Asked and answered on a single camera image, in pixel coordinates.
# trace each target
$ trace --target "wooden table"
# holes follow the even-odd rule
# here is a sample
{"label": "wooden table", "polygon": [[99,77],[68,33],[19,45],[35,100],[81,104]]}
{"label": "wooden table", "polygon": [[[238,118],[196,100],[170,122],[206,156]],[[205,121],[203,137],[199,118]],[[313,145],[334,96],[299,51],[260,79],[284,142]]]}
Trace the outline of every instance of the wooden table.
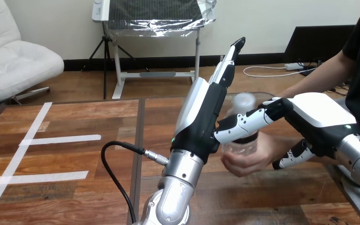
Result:
{"label": "wooden table", "polygon": [[[230,108],[228,96],[221,118]],[[271,98],[257,95],[260,101]],[[101,135],[101,140],[30,145],[14,176],[88,171],[85,179],[8,184],[0,196],[0,224],[129,223],[127,205],[100,160],[112,140],[143,145],[169,156],[184,97],[52,104],[34,139]],[[0,176],[42,106],[0,110]],[[284,120],[263,129],[299,136]],[[229,174],[220,151],[205,165],[191,200],[191,225],[215,224],[360,224],[352,206],[320,164],[305,163],[245,178]],[[137,215],[157,190],[162,166],[121,148],[107,151],[108,163],[134,203]]]}

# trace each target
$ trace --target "human hand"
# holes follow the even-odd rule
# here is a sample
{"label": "human hand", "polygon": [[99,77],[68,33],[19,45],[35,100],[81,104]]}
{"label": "human hand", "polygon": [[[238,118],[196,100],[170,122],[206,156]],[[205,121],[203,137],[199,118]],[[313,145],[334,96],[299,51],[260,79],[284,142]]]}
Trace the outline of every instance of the human hand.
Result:
{"label": "human hand", "polygon": [[259,132],[257,150],[254,153],[241,156],[226,152],[221,157],[221,161],[229,172],[237,177],[244,177],[265,169],[288,152],[297,142],[297,140],[278,138]]}

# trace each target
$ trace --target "robotic hand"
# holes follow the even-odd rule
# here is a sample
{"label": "robotic hand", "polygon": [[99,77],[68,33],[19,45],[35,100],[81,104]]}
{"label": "robotic hand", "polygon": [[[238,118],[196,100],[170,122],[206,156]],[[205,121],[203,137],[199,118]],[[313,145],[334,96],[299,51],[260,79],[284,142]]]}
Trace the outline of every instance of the robotic hand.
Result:
{"label": "robotic hand", "polygon": [[202,167],[220,143],[215,139],[215,123],[235,74],[235,59],[245,44],[241,38],[231,45],[209,82],[198,78],[181,109],[169,159],[146,151],[145,155],[164,165],[158,191],[146,201],[136,225],[186,225],[189,202]]}
{"label": "robotic hand", "polygon": [[235,115],[220,121],[215,137],[227,143],[281,117],[305,139],[273,162],[274,169],[303,163],[315,155],[328,156],[347,168],[360,185],[360,127],[354,116],[322,93],[305,93],[289,99],[275,97],[245,116]]}

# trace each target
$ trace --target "white tape line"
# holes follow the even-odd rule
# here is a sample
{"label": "white tape line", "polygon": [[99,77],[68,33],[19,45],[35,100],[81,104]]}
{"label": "white tape line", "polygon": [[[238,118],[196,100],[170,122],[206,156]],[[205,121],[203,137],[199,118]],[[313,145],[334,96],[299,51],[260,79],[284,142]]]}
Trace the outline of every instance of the white tape line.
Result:
{"label": "white tape line", "polygon": [[39,175],[21,175],[11,177],[0,177],[0,185],[2,184],[29,184],[42,182],[55,182],[66,180],[82,180],[86,179],[88,171],[79,172],[62,172]]}
{"label": "white tape line", "polygon": [[83,135],[71,137],[53,137],[53,138],[40,138],[32,140],[22,140],[21,145],[37,145],[37,144],[56,144],[56,143],[69,143],[69,142],[88,142],[101,140],[101,135]]}
{"label": "white tape line", "polygon": [[[24,139],[25,140],[32,140],[36,132],[38,131],[40,124],[43,122],[45,116],[48,113],[48,110],[50,109],[52,103],[44,103],[42,109],[40,110],[38,116],[33,121],[31,127],[29,128],[28,132],[26,133]],[[22,145],[19,146],[17,149],[17,152],[14,154],[13,158],[11,159],[10,163],[8,164],[6,170],[3,173],[3,177],[11,177],[14,175],[16,169],[18,168],[18,165],[20,164],[23,156],[26,153],[26,150],[28,149],[29,145]],[[0,185],[0,197],[3,194],[4,190],[6,189],[7,184]]]}

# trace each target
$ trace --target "bottle cap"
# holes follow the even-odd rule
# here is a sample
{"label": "bottle cap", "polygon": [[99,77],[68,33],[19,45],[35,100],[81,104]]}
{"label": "bottle cap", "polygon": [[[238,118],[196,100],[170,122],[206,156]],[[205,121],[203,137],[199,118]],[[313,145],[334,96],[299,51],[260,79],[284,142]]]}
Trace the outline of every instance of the bottle cap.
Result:
{"label": "bottle cap", "polygon": [[245,115],[256,108],[256,97],[251,93],[240,93],[232,101],[232,113]]}

